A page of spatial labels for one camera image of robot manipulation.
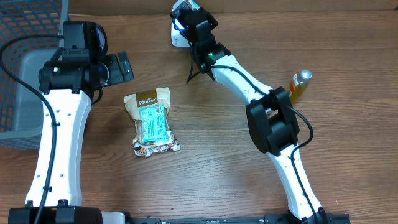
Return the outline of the brown Pantree snack pouch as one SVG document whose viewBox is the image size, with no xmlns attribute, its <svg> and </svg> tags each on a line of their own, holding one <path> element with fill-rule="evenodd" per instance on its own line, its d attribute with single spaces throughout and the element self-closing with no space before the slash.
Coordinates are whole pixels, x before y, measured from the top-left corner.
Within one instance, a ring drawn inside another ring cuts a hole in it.
<svg viewBox="0 0 398 224">
<path fill-rule="evenodd" d="M 167 115 L 170 110 L 171 94 L 170 89 L 156 88 L 153 90 L 142 91 L 124 97 L 124 105 L 134 121 L 136 129 L 135 137 L 132 140 L 132 148 L 137 156 L 150 157 L 153 153 L 158 152 L 174 152 L 181 150 L 180 143 L 170 129 Z M 145 144 L 140 143 L 142 136 L 142 121 L 139 113 L 140 107 L 148 107 L 152 105 L 163 105 L 166 115 L 167 140 L 166 142 L 154 141 Z"/>
</svg>

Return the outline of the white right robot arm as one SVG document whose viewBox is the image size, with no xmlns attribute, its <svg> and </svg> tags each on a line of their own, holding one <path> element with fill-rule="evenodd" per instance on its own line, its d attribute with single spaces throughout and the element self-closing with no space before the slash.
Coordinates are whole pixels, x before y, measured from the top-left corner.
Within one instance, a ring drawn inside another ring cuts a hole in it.
<svg viewBox="0 0 398 224">
<path fill-rule="evenodd" d="M 170 16 L 174 46 L 188 47 L 199 73 L 227 87 L 245 105 L 249 135 L 257 149 L 269 156 L 284 187 L 289 223 L 328 223 L 300 159 L 300 149 L 308 142 L 299 142 L 297 120 L 303 115 L 293 108 L 289 94 L 247 72 L 231 51 L 215 40 L 212 31 L 217 20 L 195 1 L 178 0 Z"/>
</svg>

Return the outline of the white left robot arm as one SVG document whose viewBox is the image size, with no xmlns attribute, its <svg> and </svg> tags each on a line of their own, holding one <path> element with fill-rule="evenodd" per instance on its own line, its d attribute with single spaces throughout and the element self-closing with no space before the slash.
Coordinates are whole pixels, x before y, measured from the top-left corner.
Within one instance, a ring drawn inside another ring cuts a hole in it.
<svg viewBox="0 0 398 224">
<path fill-rule="evenodd" d="M 66 21 L 63 45 L 39 71 L 33 89 L 43 104 L 35 176 L 22 208 L 9 223 L 131 223 L 127 212 L 102 212 L 82 204 L 80 161 L 86 120 L 103 88 L 134 78 L 125 52 L 108 53 L 102 26 Z"/>
</svg>

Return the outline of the teal tissue pack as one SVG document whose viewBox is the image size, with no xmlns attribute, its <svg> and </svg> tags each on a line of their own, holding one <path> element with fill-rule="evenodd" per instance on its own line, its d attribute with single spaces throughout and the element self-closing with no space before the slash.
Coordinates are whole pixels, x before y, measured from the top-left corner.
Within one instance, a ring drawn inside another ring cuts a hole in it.
<svg viewBox="0 0 398 224">
<path fill-rule="evenodd" d="M 194 0 L 185 0 L 191 10 L 198 10 L 200 6 Z"/>
</svg>

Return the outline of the yellow oil bottle silver cap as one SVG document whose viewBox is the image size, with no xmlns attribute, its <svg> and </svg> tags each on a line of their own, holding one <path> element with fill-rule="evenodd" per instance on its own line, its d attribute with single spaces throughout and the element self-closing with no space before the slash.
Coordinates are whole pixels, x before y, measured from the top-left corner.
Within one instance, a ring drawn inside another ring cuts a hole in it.
<svg viewBox="0 0 398 224">
<path fill-rule="evenodd" d="M 304 91 L 308 88 L 309 81 L 312 78 L 312 72 L 309 70 L 302 70 L 293 75 L 288 86 L 285 88 L 289 94 L 291 103 L 294 105 L 298 102 Z"/>
</svg>

